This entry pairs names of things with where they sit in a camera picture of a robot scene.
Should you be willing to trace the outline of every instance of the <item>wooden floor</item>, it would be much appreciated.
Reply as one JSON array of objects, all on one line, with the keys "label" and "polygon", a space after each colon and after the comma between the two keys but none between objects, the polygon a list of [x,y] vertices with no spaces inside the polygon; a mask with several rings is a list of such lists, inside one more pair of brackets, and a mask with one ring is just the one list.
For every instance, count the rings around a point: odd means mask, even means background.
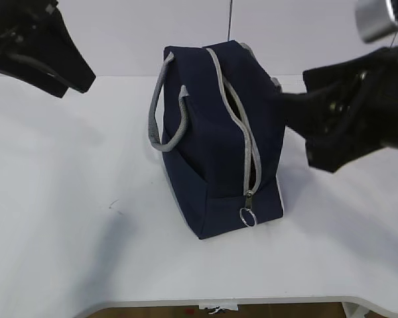
[{"label": "wooden floor", "polygon": [[[90,318],[205,318],[212,317],[197,307],[111,308]],[[223,318],[345,318],[341,303],[298,303],[277,305],[242,305]],[[380,318],[374,313],[367,318]]]}]

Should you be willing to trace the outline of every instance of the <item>gray zipper trim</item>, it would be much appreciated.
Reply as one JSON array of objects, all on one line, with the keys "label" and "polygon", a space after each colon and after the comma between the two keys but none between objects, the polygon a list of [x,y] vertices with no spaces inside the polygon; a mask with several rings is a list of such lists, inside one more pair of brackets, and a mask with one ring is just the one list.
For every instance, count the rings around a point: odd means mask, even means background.
[{"label": "gray zipper trim", "polygon": [[[243,107],[243,104],[240,101],[240,98],[235,92],[233,86],[230,84],[230,82],[227,79],[224,78],[221,70],[220,61],[218,60],[217,55],[211,48],[207,48],[207,51],[210,53],[212,60],[214,61],[214,65],[216,67],[218,86],[220,89],[224,105],[226,106],[226,110],[230,114],[230,117],[232,118],[233,122],[240,128],[245,138],[245,173],[243,179],[243,194],[247,195],[248,192],[251,191],[253,192],[252,194],[254,194],[259,188],[259,185],[261,183],[261,175],[262,175],[261,157],[259,155],[257,143],[255,141],[255,138],[253,137],[252,130],[249,125],[249,121],[247,119],[247,115],[245,112],[245,108]],[[236,117],[232,108],[230,107],[230,104],[228,103],[226,97],[224,86],[227,87],[227,89],[230,91],[231,95],[233,96],[235,104],[239,109],[241,119],[238,119]],[[253,189],[249,188],[249,181],[251,175],[251,159],[253,159],[253,162],[255,164],[255,173],[256,173],[256,179],[255,179],[256,181],[255,185],[253,186]]]},{"label": "gray zipper trim", "polygon": [[259,155],[257,142],[255,141],[255,137],[253,136],[251,125],[249,124],[249,120],[245,112],[245,107],[243,106],[243,103],[241,102],[239,95],[236,93],[236,90],[233,88],[231,83],[225,77],[223,78],[223,81],[224,85],[227,87],[230,94],[233,96],[234,102],[237,105],[237,108],[239,109],[241,121],[246,126],[249,136],[251,137],[252,158],[253,158],[253,163],[255,164],[255,185],[253,186],[251,191],[255,193],[258,190],[259,185],[261,184],[261,178],[262,178],[261,156]]}]

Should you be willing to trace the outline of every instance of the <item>metal cylinder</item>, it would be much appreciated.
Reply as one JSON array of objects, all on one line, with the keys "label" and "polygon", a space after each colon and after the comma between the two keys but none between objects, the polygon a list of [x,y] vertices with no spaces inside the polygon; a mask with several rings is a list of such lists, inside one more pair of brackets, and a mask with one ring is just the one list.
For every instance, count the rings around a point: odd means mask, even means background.
[{"label": "metal cylinder", "polygon": [[358,0],[356,22],[360,37],[365,43],[398,31],[392,0]]}]

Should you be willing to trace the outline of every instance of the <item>zipper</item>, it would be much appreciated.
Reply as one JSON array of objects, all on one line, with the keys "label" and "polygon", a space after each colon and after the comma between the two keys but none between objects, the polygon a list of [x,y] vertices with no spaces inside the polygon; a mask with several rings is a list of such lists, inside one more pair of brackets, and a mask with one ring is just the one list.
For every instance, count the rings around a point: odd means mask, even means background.
[{"label": "zipper", "polygon": [[[245,109],[243,107],[242,102],[240,101],[239,96],[235,92],[233,86],[230,84],[230,82],[223,77],[223,82],[224,82],[224,87],[226,89],[226,96],[230,95],[230,97],[233,99],[233,104],[234,106],[237,107],[237,112],[239,113],[239,116],[236,116],[242,124],[242,130],[247,131],[247,137],[249,139],[248,141],[245,141],[246,144],[250,144],[250,147],[248,148],[247,146],[245,147],[247,149],[247,154],[246,158],[249,158],[249,160],[246,160],[248,162],[248,169],[245,169],[245,184],[244,184],[244,195],[245,195],[245,207],[241,208],[239,211],[239,216],[240,219],[242,220],[243,224],[245,224],[247,227],[254,227],[258,224],[257,222],[257,217],[253,213],[252,209],[252,203],[253,203],[253,195],[259,188],[259,185],[261,183],[261,157],[259,155],[258,147],[255,142],[255,138],[253,137],[253,133],[251,130],[251,127],[249,126],[249,121],[247,119],[247,115],[245,112]],[[252,182],[252,178],[255,174],[255,181]],[[246,219],[245,219],[245,214],[248,213],[253,219],[254,224],[250,225]]]},{"label": "zipper", "polygon": [[[245,112],[245,108],[243,104],[235,92],[235,89],[231,85],[231,83],[223,76],[221,65],[218,60],[217,55],[211,48],[207,48],[207,51],[211,54],[212,60],[216,67],[217,77],[218,77],[218,85],[220,88],[220,93],[226,106],[230,117],[234,121],[234,123],[240,128],[245,138],[245,164],[244,164],[244,178],[243,178],[243,195],[245,196],[245,206],[242,207],[239,211],[239,216],[242,222],[247,227],[254,227],[257,225],[257,217],[253,213],[253,195],[258,190],[259,185],[261,184],[261,157],[259,155],[258,147],[255,142],[255,138],[253,137],[253,133],[251,127],[249,125],[249,121],[247,119],[247,115]],[[234,113],[232,107],[230,106],[227,94],[233,99],[234,106],[237,107],[238,116]],[[255,182],[251,184],[252,173],[255,174]],[[253,220],[254,224],[250,225],[244,217],[245,213],[249,213]]]}]

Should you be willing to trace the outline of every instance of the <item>white wall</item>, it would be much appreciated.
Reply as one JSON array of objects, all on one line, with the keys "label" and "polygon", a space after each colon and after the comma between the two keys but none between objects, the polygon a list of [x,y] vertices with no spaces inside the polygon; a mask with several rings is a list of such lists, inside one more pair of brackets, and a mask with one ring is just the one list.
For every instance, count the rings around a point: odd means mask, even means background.
[{"label": "white wall", "polygon": [[356,0],[234,0],[232,39],[248,43],[271,74],[304,70],[390,45],[368,45],[356,29]]},{"label": "white wall", "polygon": [[99,76],[155,76],[165,46],[227,39],[229,0],[61,0],[59,7]]}]

